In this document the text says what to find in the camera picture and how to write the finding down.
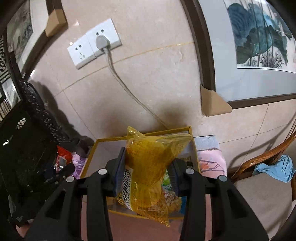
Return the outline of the green snack bag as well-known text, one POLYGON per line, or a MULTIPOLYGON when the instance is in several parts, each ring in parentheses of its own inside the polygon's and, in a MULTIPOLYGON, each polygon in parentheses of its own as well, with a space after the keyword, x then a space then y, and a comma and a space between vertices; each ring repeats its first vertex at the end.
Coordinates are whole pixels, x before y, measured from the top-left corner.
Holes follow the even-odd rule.
POLYGON ((165 172, 165 176, 162 183, 166 206, 169 212, 179 212, 182 206, 182 199, 178 197, 172 189, 168 171, 165 172))

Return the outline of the red snack packet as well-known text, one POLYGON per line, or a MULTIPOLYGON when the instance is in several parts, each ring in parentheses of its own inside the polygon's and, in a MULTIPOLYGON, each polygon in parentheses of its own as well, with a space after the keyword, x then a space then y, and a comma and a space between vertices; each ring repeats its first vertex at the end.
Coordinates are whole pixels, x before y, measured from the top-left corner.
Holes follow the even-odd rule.
POLYGON ((72 162, 72 153, 68 150, 57 146, 57 156, 55 161, 56 172, 60 172, 65 166, 72 162))

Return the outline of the yellow transparent snack bag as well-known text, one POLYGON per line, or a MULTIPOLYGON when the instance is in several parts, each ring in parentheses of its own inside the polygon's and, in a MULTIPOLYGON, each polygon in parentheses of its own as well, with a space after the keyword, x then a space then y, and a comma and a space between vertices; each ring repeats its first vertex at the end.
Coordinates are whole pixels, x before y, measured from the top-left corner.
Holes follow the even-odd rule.
POLYGON ((118 202, 150 220, 169 226, 169 211, 162 183, 168 165, 191 142, 188 133, 145 136, 129 126, 125 172, 118 202))

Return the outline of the pink floral tablecloth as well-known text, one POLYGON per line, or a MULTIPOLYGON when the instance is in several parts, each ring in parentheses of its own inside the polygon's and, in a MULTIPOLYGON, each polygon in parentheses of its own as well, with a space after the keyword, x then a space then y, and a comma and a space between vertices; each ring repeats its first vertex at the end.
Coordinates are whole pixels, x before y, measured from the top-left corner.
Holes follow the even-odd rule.
MULTIPOLYGON (((202 175, 216 178, 227 173, 226 161, 214 136, 195 137, 192 141, 202 175)), ((87 175, 105 167, 107 161, 118 156, 125 140, 98 140, 84 166, 87 175)), ((142 218, 119 204, 115 198, 107 198, 108 215, 114 240, 179 240, 183 219, 175 213, 170 227, 142 218)))

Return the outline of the dark carved wooden furniture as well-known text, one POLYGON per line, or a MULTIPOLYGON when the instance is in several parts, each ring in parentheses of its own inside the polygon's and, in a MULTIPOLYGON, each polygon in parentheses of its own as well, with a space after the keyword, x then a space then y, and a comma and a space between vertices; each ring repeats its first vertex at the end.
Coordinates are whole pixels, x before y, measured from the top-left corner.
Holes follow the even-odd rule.
POLYGON ((94 141, 61 126, 34 85, 22 78, 14 53, 1 36, 1 82, 11 82, 20 100, 1 116, 1 201, 14 185, 26 185, 45 169, 55 169, 57 146, 87 157, 94 141))

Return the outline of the blue cloth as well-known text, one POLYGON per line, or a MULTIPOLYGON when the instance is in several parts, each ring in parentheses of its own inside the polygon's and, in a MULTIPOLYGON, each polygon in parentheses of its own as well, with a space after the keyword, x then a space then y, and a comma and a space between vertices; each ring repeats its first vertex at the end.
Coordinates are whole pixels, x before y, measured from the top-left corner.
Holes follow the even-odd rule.
POLYGON ((254 171, 252 172, 252 176, 261 173, 266 173, 278 181, 288 183, 292 180, 295 174, 295 167, 291 157, 284 154, 276 163, 272 165, 267 165, 265 163, 256 165, 254 171))

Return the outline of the yellow cardboard box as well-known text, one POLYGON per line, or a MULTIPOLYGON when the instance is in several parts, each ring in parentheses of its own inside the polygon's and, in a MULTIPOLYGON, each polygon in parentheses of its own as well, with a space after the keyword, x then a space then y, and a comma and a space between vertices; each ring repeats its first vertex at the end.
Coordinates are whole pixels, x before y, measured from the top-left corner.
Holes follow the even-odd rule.
POLYGON ((196 145, 190 126, 141 134, 128 128, 125 137, 98 139, 82 169, 90 176, 126 148, 125 174, 118 194, 107 199, 110 213, 160 223, 182 220, 186 199, 176 194, 167 173, 174 158, 199 171, 196 145))

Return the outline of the landscape ink framed painting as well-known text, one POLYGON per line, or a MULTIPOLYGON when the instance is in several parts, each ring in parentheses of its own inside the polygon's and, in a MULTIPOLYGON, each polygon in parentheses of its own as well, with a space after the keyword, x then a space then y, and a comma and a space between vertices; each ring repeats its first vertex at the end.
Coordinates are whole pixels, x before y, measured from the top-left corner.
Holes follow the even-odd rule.
POLYGON ((28 72, 49 39, 67 20, 62 1, 17 1, 4 20, 4 39, 18 69, 28 72))

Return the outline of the white wall socket left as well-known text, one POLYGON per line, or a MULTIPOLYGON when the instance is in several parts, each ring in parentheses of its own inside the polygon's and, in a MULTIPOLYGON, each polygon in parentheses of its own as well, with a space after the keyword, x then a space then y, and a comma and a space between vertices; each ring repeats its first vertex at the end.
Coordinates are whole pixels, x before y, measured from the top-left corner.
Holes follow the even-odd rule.
POLYGON ((82 68, 96 58, 86 35, 79 38, 67 50, 76 69, 82 68))

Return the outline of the white wall socket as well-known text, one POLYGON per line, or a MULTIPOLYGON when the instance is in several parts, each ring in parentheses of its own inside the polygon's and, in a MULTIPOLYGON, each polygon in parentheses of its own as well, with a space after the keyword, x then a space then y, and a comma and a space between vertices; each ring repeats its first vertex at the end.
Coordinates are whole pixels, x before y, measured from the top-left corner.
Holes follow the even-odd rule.
POLYGON ((96 58, 86 35, 79 38, 67 50, 76 69, 82 68, 96 58))
POLYGON ((122 42, 115 29, 114 23, 111 18, 103 21, 102 23, 96 25, 94 28, 86 33, 87 39, 93 50, 95 57, 99 57, 103 54, 100 48, 97 47, 97 38, 105 38, 108 40, 108 49, 112 50, 114 48, 120 47, 122 42))

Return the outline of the lotus painting with frame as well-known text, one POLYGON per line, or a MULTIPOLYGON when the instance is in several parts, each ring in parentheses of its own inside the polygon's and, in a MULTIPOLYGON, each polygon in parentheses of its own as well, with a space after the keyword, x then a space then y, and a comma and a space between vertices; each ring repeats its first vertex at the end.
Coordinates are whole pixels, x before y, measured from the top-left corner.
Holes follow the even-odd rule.
POLYGON ((295 22, 279 1, 182 1, 206 116, 295 98, 295 22))

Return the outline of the white wall socket right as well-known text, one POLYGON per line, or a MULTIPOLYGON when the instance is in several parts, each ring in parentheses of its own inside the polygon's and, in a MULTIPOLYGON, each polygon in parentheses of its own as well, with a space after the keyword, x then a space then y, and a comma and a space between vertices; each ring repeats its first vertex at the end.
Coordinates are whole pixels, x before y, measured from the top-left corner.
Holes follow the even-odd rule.
POLYGON ((108 49, 112 50, 114 48, 120 47, 122 42, 115 29, 114 23, 111 18, 103 21, 102 23, 96 25, 94 28, 86 33, 87 39, 93 50, 95 57, 99 57, 103 54, 100 48, 97 47, 97 38, 105 38, 108 40, 108 49))

